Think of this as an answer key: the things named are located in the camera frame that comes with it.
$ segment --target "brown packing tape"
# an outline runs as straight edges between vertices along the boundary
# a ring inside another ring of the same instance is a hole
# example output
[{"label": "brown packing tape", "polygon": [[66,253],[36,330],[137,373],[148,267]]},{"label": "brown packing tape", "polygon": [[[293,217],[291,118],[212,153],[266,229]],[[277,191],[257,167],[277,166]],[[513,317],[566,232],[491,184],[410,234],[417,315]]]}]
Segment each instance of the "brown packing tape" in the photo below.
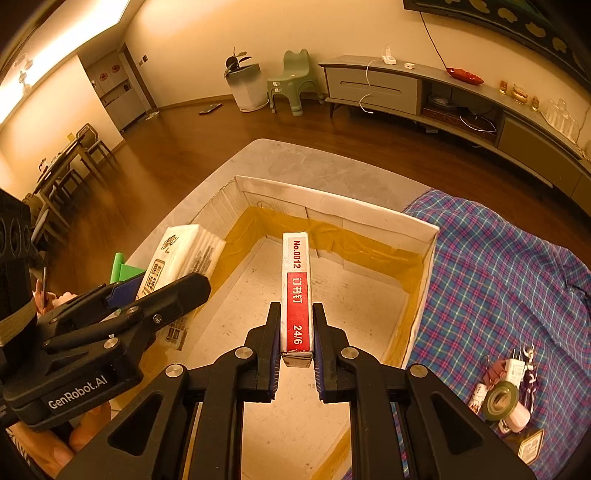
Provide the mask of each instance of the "brown packing tape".
[{"label": "brown packing tape", "polygon": [[[385,364],[399,367],[404,360],[411,329],[419,310],[423,264],[428,261],[428,258],[425,259],[420,254],[391,247],[330,223],[250,206],[225,238],[226,246],[210,279],[212,295],[221,288],[255,244],[265,235],[281,239],[284,232],[304,231],[309,235],[310,248],[334,252],[344,260],[392,277],[399,281],[402,289],[408,293],[407,308],[395,330],[397,338],[384,355]],[[200,309],[196,309],[193,316],[199,311]],[[166,366],[165,352],[166,349],[157,344],[147,350],[140,363],[144,380],[140,385],[117,397],[121,406],[126,405]],[[349,451],[350,433],[347,432],[311,480],[331,478],[347,458]]]}]

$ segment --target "plant pot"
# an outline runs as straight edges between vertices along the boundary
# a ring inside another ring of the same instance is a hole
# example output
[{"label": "plant pot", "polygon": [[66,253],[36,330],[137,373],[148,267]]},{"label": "plant pot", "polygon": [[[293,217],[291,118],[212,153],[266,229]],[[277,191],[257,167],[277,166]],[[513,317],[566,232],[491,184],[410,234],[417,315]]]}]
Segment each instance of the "plant pot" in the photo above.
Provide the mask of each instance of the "plant pot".
[{"label": "plant pot", "polygon": [[253,112],[269,103],[267,86],[258,63],[229,73],[226,81],[242,112]]}]

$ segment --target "gray marble table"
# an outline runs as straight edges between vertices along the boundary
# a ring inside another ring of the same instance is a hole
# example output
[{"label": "gray marble table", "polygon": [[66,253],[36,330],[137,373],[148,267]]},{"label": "gray marble table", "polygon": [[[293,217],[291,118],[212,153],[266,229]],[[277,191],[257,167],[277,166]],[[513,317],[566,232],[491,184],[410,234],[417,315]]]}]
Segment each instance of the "gray marble table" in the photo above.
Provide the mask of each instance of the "gray marble table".
[{"label": "gray marble table", "polygon": [[429,190],[422,183],[351,158],[260,138],[240,150],[189,193],[126,263],[147,268],[166,229],[191,223],[213,195],[236,176],[291,183],[397,212]]}]

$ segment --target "television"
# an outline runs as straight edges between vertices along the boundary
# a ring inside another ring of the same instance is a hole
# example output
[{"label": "television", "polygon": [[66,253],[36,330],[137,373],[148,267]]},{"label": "television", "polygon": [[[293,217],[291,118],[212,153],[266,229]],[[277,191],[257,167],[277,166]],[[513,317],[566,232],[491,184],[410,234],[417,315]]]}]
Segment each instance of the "television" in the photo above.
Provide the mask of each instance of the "television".
[{"label": "television", "polygon": [[551,60],[591,92],[589,39],[586,38],[591,30],[591,18],[585,1],[402,1],[407,10],[465,20],[506,35]]}]

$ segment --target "blue plaid fabric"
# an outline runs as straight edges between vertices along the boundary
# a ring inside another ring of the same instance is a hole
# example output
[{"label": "blue plaid fabric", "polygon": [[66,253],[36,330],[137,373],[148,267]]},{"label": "blue plaid fabric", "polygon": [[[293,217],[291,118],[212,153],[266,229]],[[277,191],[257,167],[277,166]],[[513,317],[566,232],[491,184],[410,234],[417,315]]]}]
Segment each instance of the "blue plaid fabric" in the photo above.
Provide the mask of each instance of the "blue plaid fabric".
[{"label": "blue plaid fabric", "polygon": [[569,250],[438,190],[405,213],[441,229],[409,364],[427,365],[467,402],[486,355],[507,359],[533,343],[530,426],[545,436],[530,467],[538,480],[553,479],[591,424],[591,272]]}]

